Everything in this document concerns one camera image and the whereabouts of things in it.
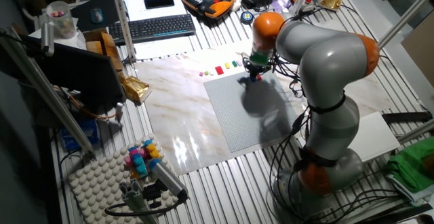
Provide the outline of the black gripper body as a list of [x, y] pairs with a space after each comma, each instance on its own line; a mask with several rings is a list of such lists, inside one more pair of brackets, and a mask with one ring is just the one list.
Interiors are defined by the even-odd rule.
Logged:
[[262, 75], [263, 73], [268, 72], [271, 69], [271, 66], [256, 66], [248, 63], [247, 65], [245, 65], [245, 69], [249, 73], [249, 75], [257, 76], [257, 74]]

